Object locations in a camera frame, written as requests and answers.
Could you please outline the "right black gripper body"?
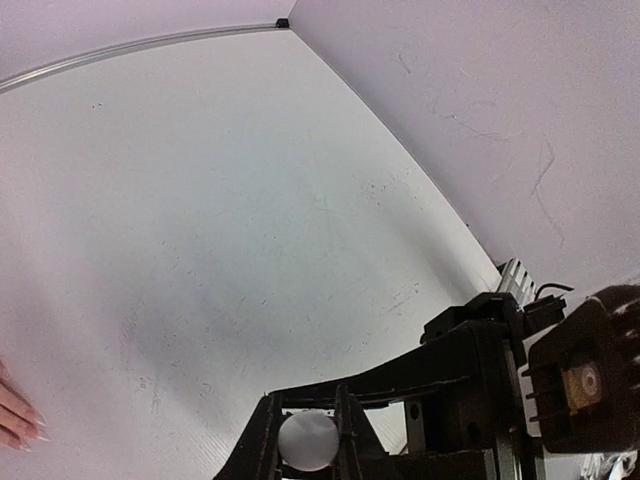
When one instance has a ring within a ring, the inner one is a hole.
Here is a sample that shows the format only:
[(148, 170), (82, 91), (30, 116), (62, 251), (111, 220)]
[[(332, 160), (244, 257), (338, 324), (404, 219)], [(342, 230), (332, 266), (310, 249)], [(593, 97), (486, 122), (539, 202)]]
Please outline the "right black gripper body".
[(390, 391), (404, 404), (405, 479), (527, 479), (516, 369), (522, 311), (507, 293), (483, 293), (426, 324), (421, 344), (393, 360)]

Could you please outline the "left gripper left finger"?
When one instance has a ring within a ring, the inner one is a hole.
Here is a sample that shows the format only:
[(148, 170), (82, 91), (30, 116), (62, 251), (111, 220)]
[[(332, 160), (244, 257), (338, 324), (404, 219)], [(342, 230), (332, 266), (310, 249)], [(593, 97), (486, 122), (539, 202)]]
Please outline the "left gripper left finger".
[(278, 437), (281, 418), (281, 396), (263, 396), (214, 480), (280, 479)]

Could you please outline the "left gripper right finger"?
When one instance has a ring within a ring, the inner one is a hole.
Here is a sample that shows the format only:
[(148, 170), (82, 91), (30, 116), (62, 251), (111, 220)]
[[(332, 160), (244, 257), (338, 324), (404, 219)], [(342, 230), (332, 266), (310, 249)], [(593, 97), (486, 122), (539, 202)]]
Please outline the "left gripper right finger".
[(339, 432), (339, 450), (334, 460), (335, 479), (400, 478), (362, 406), (345, 383), (340, 383), (336, 390), (335, 418)]

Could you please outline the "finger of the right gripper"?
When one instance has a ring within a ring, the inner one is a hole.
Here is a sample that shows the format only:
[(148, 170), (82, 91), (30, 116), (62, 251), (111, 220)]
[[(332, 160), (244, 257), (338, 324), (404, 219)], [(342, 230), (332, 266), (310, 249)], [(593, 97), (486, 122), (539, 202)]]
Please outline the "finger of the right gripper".
[(435, 339), (365, 372), (339, 379), (275, 390), (289, 409), (334, 409), (344, 385), (366, 408), (384, 408), (436, 392), (479, 373), (472, 339)]

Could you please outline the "white nail polish cap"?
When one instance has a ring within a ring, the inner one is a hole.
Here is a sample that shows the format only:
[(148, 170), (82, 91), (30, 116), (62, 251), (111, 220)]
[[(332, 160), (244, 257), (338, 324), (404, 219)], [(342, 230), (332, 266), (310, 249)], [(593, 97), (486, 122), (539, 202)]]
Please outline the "white nail polish cap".
[(339, 444), (336, 424), (319, 411), (303, 411), (289, 416), (278, 434), (282, 459), (302, 472), (316, 472), (330, 466)]

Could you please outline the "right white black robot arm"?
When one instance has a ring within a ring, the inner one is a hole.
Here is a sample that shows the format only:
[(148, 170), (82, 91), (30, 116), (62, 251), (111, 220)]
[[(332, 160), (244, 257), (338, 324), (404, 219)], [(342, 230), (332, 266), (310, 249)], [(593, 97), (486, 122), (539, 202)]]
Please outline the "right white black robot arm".
[(573, 311), (484, 293), (429, 322), (419, 346), (353, 376), (279, 390), (242, 444), (250, 479), (540, 479), (546, 454), (639, 446), (639, 290)]

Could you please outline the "mannequin hand with long nails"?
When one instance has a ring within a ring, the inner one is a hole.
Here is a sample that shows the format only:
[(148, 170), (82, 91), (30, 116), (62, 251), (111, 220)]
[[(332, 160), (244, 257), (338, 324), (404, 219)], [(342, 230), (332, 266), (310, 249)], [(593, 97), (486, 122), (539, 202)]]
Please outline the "mannequin hand with long nails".
[(1, 361), (1, 446), (15, 451), (31, 451), (31, 441), (49, 442), (46, 422), (12, 380)]

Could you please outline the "aluminium back rail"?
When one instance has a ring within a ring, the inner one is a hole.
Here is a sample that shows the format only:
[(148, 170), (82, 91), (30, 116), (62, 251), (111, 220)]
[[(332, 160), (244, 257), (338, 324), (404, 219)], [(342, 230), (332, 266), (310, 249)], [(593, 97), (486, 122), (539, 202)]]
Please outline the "aluminium back rail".
[(219, 28), (199, 29), (188, 32), (171, 33), (140, 40), (129, 41), (117, 45), (96, 49), (90, 52), (67, 57), (44, 66), (24, 71), (1, 81), (1, 93), (15, 90), (40, 79), (63, 73), (99, 61), (115, 58), (139, 51), (181, 44), (192, 41), (207, 40), (218, 37), (237, 36), (271, 31), (290, 30), (288, 18), (279, 18), (274, 22), (226, 26)]

